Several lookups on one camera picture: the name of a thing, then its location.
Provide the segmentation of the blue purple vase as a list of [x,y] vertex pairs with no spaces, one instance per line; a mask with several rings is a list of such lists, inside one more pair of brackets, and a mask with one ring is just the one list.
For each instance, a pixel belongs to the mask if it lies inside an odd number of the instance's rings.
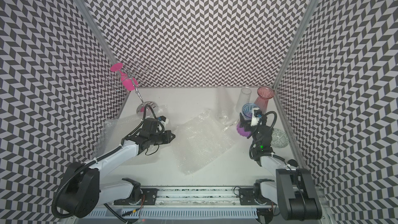
[[250,125],[251,123],[251,117],[252,113],[251,110],[257,107],[254,103],[247,103],[243,106],[241,112],[239,113],[239,122],[237,124],[237,132],[239,135],[244,136],[244,137],[250,137],[252,131],[255,129],[255,127],[252,127]]

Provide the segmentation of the clear bubble wrap sheet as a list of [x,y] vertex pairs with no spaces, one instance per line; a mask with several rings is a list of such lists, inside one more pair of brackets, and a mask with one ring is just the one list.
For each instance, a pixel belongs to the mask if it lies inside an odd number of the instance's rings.
[[[94,153],[93,166],[99,168],[100,170],[110,169],[113,167],[117,168],[125,162],[139,156],[152,156],[156,154],[159,151],[160,147],[163,145],[151,145],[141,154],[138,154],[138,145],[136,145],[133,141],[125,141],[124,139],[133,134],[133,132],[136,131],[138,128],[141,128],[145,119],[157,119],[160,116],[163,115],[155,114],[152,108],[149,105],[146,105],[144,107],[144,113],[139,124],[134,127],[133,130],[127,132],[126,134],[120,134],[116,138],[116,141],[112,141],[112,138],[114,137],[114,133],[116,133],[116,131],[118,130],[118,122],[108,124],[108,126],[106,126],[104,129],[101,141],[98,144]],[[165,131],[169,130],[168,126],[169,124],[165,126]]]

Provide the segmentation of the clear glass vase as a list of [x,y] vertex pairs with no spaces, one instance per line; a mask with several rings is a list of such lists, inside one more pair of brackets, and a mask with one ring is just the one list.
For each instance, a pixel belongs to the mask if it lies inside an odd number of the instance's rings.
[[235,110],[237,113],[240,113],[243,106],[249,103],[250,98],[251,98],[251,89],[249,87],[242,87],[235,106]]

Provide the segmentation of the pink vase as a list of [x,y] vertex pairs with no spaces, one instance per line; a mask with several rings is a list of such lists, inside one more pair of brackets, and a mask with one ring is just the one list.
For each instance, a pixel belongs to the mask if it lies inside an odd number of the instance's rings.
[[258,88],[257,94],[258,97],[254,104],[265,114],[267,112],[268,102],[275,96],[275,92],[268,86],[262,86]]

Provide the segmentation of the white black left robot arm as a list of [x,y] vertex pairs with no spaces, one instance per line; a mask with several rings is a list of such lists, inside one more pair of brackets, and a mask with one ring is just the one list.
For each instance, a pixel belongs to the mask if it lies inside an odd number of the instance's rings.
[[175,135],[166,129],[168,123],[165,116],[145,118],[115,149],[87,163],[71,163],[53,197],[53,216],[83,218],[97,206],[118,200],[143,204],[144,194],[138,181],[123,178],[120,182],[105,184],[103,179],[150,146],[169,144]]

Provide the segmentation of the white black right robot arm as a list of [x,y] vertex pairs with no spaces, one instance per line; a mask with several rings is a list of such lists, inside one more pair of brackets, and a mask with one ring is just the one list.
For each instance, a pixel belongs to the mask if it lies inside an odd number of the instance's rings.
[[267,125],[268,113],[256,110],[251,119],[239,115],[238,128],[247,133],[253,141],[249,147],[249,157],[260,167],[267,169],[272,178],[257,179],[253,189],[239,189],[242,205],[252,203],[268,205],[265,211],[258,210],[258,221],[261,218],[272,218],[278,209],[284,220],[320,220],[322,206],[309,170],[299,167],[294,159],[286,160],[277,155],[271,147],[274,125],[277,114],[271,125]]

